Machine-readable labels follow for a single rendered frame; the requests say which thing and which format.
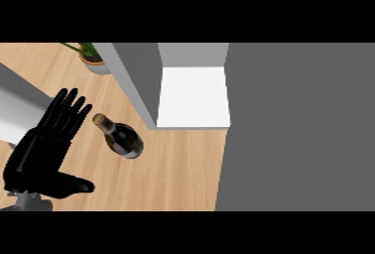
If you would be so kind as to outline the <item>grey open cabinet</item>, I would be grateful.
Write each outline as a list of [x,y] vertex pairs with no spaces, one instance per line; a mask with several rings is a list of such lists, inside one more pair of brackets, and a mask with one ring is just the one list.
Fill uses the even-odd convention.
[[94,48],[150,130],[230,127],[226,43],[97,43]]

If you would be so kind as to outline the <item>dark grey cabinet door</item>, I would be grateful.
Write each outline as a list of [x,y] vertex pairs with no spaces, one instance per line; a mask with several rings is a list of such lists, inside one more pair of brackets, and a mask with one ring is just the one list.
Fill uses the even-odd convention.
[[221,210],[375,210],[375,44],[233,44]]

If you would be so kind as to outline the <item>dark wine bottle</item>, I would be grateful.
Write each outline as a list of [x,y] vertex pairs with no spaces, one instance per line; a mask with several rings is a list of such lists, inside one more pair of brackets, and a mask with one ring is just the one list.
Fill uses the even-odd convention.
[[125,159],[137,158],[143,151],[143,141],[133,128],[125,124],[114,123],[100,113],[93,116],[93,124],[103,132],[111,150]]

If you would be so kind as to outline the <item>pale grey appliance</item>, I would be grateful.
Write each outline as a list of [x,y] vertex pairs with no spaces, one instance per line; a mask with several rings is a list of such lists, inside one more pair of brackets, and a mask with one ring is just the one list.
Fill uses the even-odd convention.
[[53,98],[0,63],[0,141],[18,144]]

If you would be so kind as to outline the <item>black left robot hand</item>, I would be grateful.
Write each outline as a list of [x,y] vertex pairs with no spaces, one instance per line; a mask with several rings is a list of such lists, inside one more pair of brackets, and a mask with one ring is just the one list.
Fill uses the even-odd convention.
[[60,172],[72,140],[93,109],[78,90],[59,91],[38,125],[28,130],[3,171],[4,190],[66,198],[94,191],[94,184]]

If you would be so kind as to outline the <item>potted green plant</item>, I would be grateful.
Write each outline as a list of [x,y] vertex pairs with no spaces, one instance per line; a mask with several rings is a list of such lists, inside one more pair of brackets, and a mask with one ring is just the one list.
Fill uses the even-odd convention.
[[99,75],[111,74],[105,61],[91,43],[80,43],[77,47],[68,43],[63,43],[63,46],[80,54],[81,61],[91,73]]

